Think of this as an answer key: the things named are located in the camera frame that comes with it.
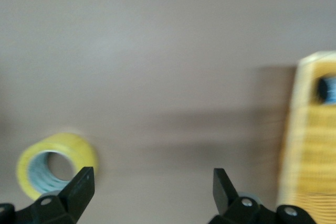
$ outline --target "screw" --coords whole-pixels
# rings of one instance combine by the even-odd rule
[[[50,202],[51,202],[50,198],[45,198],[44,200],[41,201],[41,205],[45,206],[45,205],[49,204]]]
[[[292,208],[292,207],[286,207],[285,212],[286,212],[286,214],[291,215],[291,216],[298,215],[298,212],[296,212],[295,209]]]
[[[246,198],[242,199],[241,203],[243,203],[245,207],[251,207],[253,205],[252,201]]]

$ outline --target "tape roll inner core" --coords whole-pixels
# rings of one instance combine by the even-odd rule
[[[50,171],[48,156],[51,153],[57,153],[67,159],[67,157],[60,152],[45,151],[33,157],[28,165],[29,181],[41,194],[62,190],[69,183],[69,180],[62,180]]]

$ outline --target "tape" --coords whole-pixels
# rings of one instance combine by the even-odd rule
[[[26,149],[20,156],[16,176],[22,190],[33,200],[51,191],[62,190],[69,181],[57,178],[48,168],[48,154],[64,156],[77,174],[83,167],[98,170],[93,147],[81,136],[72,133],[52,135]]]

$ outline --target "tape roll hole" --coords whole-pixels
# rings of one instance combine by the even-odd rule
[[[70,161],[57,152],[39,153],[28,167],[29,181],[41,194],[62,190],[74,174]]]

